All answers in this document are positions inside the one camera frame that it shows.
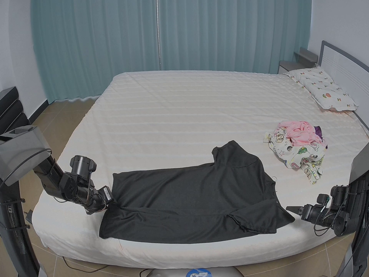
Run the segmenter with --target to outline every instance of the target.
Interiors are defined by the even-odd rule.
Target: baseboard
[[[37,110],[35,110],[35,112],[31,115],[31,117],[29,117],[29,121],[32,124],[38,116],[40,116],[40,114],[48,107],[49,102],[47,100],[45,100],[39,107]]]

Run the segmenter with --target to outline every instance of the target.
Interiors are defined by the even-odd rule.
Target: blue circular logo
[[[186,277],[213,277],[209,270],[206,269],[193,269],[189,271]]]

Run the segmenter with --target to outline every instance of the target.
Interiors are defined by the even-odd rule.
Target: curtain fold
[[[307,48],[311,0],[158,0],[163,70],[277,73]]]
[[[159,70],[156,0],[31,0],[49,102],[101,94],[122,72]]]

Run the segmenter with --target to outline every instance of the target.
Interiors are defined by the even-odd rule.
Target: bed
[[[323,42],[321,62],[359,104],[369,100],[353,81],[368,85],[360,64]],[[367,112],[357,110],[369,124]],[[306,120],[321,126],[328,150],[324,175],[311,185],[301,169],[287,169],[267,144],[282,120]],[[307,90],[286,75],[223,71],[151,71],[123,73],[73,132],[58,164],[68,171],[74,155],[94,159],[98,189],[112,187],[112,173],[138,169],[187,167],[213,162],[211,150],[235,140],[257,155],[273,176],[283,207],[314,204],[319,193],[348,183],[353,158],[368,143],[367,129],[352,112],[322,110]],[[73,203],[58,203],[44,191],[33,213],[36,233],[46,247],[74,259],[158,269],[233,266],[260,263],[313,248],[330,238],[316,237],[312,225],[296,220],[276,234],[214,243],[159,244],[99,238],[102,213],[86,215]]]

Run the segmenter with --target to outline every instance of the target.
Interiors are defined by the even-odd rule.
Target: wall
[[[325,40],[369,65],[369,0],[312,0],[308,49]]]
[[[16,86],[30,117],[46,100],[31,33],[31,0],[0,0],[0,89]]]

